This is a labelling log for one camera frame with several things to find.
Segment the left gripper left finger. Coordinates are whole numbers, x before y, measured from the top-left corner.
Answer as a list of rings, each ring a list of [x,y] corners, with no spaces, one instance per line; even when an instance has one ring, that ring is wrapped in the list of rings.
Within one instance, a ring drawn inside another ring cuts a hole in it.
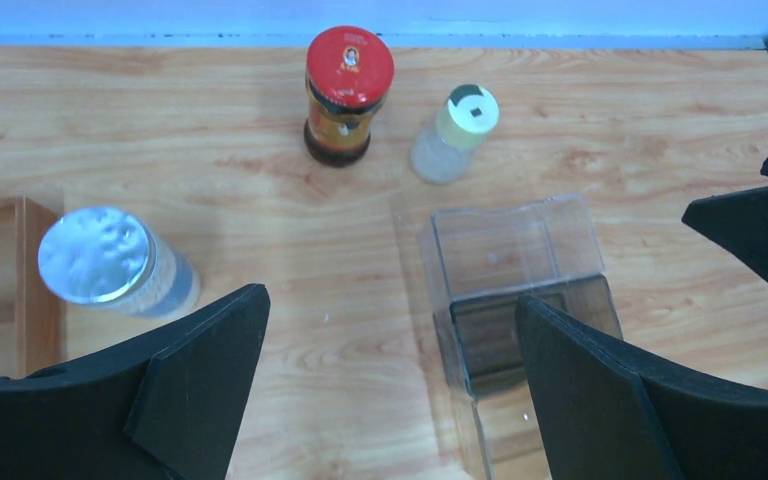
[[[222,479],[270,311],[250,284],[98,352],[0,377],[0,479]]]

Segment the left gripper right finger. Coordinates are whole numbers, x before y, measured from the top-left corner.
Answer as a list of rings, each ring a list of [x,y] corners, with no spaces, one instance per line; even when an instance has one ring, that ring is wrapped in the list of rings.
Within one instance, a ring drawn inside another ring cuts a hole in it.
[[[515,323],[555,479],[768,479],[768,390],[705,374],[543,300]]]

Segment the silver lid blue bottle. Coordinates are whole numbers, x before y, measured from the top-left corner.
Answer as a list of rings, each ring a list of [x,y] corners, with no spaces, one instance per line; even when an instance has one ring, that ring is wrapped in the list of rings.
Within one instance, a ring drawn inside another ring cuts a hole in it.
[[[60,299],[93,310],[176,320],[201,293],[188,259],[142,220],[112,206],[65,214],[44,234],[38,271]]]

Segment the clear plastic organizer bin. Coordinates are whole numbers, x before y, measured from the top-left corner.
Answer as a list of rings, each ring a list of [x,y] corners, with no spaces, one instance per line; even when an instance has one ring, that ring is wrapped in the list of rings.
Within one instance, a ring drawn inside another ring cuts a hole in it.
[[[392,220],[438,445],[464,479],[547,479],[515,310],[534,296],[622,334],[585,199],[432,208],[402,194]]]

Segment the yellow lid spice bottle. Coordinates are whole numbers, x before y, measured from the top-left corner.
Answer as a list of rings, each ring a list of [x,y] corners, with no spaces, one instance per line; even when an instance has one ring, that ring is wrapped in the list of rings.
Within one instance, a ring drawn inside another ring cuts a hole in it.
[[[437,185],[458,180],[499,119],[499,104],[488,89],[478,84],[455,87],[413,144],[414,172]]]

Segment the red lid sauce jar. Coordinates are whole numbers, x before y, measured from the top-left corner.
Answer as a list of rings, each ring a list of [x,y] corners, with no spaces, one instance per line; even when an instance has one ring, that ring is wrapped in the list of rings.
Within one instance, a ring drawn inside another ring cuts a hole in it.
[[[304,141],[319,163],[348,167],[371,142],[371,122],[395,74],[391,51],[378,35],[341,25],[319,33],[306,54],[309,100]]]

